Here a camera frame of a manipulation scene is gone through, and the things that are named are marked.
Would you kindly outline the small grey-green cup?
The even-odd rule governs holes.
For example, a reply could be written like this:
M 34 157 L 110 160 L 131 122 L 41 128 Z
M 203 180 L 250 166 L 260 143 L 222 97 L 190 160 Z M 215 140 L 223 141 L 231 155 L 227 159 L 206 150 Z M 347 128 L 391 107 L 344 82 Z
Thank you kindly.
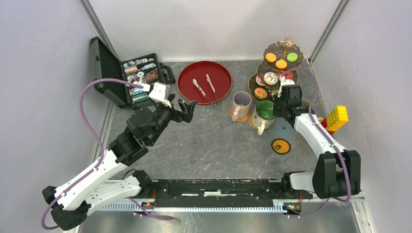
M 311 104 L 310 101 L 302 99 L 302 106 L 303 107 L 309 108 L 310 104 Z

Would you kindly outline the blue round coaster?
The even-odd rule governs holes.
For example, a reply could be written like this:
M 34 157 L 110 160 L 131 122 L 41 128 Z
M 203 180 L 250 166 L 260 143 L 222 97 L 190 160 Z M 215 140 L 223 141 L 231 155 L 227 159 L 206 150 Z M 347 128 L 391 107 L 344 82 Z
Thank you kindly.
M 293 127 L 287 121 L 280 120 L 274 123 L 274 132 L 279 137 L 289 137 L 293 131 Z

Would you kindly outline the green mug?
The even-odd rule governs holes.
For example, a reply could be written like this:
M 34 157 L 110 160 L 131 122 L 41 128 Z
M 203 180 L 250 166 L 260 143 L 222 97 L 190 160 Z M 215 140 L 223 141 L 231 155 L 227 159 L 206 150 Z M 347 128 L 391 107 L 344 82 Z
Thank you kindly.
M 275 120 L 273 109 L 274 103 L 269 100 L 262 100 L 256 105 L 251 116 L 258 135 L 262 135 L 264 130 L 273 124 Z

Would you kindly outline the orange fruit tart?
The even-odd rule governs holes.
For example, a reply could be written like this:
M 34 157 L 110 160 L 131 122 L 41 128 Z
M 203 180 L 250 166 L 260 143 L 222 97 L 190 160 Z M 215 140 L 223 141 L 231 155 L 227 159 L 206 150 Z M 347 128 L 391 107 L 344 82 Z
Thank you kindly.
M 267 91 L 262 88 L 262 87 L 258 87 L 254 90 L 254 94 L 255 96 L 259 99 L 259 100 L 263 100 L 267 97 Z

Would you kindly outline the white sprinkled donut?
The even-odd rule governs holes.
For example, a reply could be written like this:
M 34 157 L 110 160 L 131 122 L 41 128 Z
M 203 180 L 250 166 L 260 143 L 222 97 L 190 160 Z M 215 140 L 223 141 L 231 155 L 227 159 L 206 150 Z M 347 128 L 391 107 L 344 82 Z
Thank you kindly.
M 276 72 L 266 72 L 263 76 L 263 80 L 267 85 L 276 85 L 279 80 L 279 76 Z

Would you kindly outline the orange macaron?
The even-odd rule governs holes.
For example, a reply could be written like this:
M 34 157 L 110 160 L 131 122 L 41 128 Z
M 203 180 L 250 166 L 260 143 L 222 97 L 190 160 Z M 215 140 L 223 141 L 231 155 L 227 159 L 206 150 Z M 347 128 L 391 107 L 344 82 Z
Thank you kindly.
M 286 69 L 288 64 L 284 59 L 280 59 L 275 63 L 276 68 L 278 69 Z
M 277 60 L 277 56 L 272 52 L 267 53 L 264 58 L 269 63 L 274 63 Z

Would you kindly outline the black yellow round coaster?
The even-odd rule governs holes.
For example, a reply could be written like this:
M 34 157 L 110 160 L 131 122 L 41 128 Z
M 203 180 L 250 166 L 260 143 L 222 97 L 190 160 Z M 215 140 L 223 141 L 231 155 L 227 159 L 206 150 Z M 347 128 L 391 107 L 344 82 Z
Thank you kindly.
M 290 143 L 282 138 L 276 138 L 271 142 L 273 151 L 279 155 L 287 154 L 291 151 Z

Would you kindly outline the woven coaster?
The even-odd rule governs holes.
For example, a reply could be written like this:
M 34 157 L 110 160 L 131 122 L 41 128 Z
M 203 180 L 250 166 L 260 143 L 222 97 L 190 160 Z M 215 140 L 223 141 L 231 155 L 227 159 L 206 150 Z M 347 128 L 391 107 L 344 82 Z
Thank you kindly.
M 232 108 L 230 108 L 229 109 L 229 117 L 232 118 L 232 116 L 233 116 L 233 111 L 232 111 Z M 250 117 L 250 112 L 248 112 L 248 114 L 245 117 L 237 118 L 235 122 L 247 121 L 249 117 Z
M 249 123 L 249 125 L 250 125 L 253 129 L 256 129 L 256 130 L 257 130 L 258 128 L 255 127 L 254 124 L 252 123 L 252 118 L 253 118 L 252 116 L 249 116 L 249 118 L 248 118 L 248 123 Z

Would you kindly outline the pink beige mug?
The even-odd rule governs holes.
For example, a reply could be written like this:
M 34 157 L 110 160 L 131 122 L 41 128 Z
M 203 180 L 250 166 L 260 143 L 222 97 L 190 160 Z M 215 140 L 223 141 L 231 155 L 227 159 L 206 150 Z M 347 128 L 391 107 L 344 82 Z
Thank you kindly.
M 252 97 L 244 91 L 237 92 L 233 96 L 232 101 L 232 121 L 235 122 L 237 118 L 245 117 L 250 112 Z

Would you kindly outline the green macaron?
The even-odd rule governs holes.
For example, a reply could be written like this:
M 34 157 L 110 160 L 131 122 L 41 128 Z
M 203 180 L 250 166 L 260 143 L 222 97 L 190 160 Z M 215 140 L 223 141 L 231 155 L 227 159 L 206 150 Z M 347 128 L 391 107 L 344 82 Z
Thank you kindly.
M 295 62 L 295 61 L 297 61 L 297 59 L 298 59 L 298 54 L 297 53 L 295 53 L 295 52 L 290 52 L 290 53 L 288 53 L 287 54 L 287 60 L 289 61 L 289 62 Z

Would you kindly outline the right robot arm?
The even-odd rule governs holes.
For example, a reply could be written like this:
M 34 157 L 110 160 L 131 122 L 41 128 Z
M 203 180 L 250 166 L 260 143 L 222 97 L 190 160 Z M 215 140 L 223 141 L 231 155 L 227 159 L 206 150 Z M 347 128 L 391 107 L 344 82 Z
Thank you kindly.
M 300 133 L 317 157 L 314 171 L 284 174 L 281 193 L 295 197 L 300 190 L 315 193 L 321 199 L 349 201 L 361 191 L 361 156 L 347 150 L 321 125 L 311 106 L 303 106 L 302 89 L 284 85 L 274 98 L 273 114 L 285 119 Z

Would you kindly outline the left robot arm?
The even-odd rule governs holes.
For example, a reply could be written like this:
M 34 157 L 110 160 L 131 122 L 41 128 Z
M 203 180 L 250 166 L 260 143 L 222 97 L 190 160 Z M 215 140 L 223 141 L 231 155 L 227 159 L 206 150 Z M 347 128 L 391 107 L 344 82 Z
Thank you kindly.
M 145 171 L 137 171 L 108 186 L 102 184 L 116 173 L 130 167 L 148 153 L 171 121 L 191 122 L 196 101 L 178 100 L 180 110 L 173 105 L 157 103 L 155 111 L 139 108 L 126 121 L 125 130 L 109 144 L 103 157 L 97 159 L 69 182 L 48 186 L 42 194 L 49 205 L 56 227 L 71 230 L 88 216 L 112 202 L 139 195 L 146 198 L 153 191 Z

